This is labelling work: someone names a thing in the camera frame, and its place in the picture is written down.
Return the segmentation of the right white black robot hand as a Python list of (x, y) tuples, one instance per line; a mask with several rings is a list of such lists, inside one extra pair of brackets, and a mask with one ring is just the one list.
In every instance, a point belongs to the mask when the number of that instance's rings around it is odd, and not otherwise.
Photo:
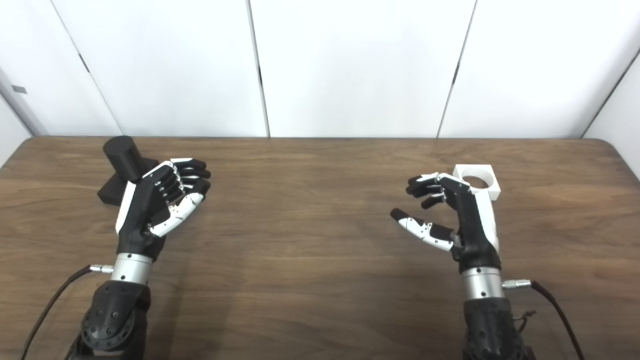
[(449, 252), (459, 272), (474, 268), (502, 269), (493, 202), (486, 190), (474, 190), (448, 173), (422, 174), (407, 180), (406, 193), (423, 198), (421, 207), (446, 204), (457, 215), (457, 228), (449, 228), (393, 208), (390, 216), (400, 227), (424, 243)]

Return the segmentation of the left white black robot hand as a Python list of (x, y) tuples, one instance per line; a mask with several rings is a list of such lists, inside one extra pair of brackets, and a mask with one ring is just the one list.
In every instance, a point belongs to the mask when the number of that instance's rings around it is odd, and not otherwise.
[(115, 223), (117, 254), (132, 254), (155, 262), (167, 235), (205, 200), (211, 172), (204, 161), (171, 158), (128, 182)]

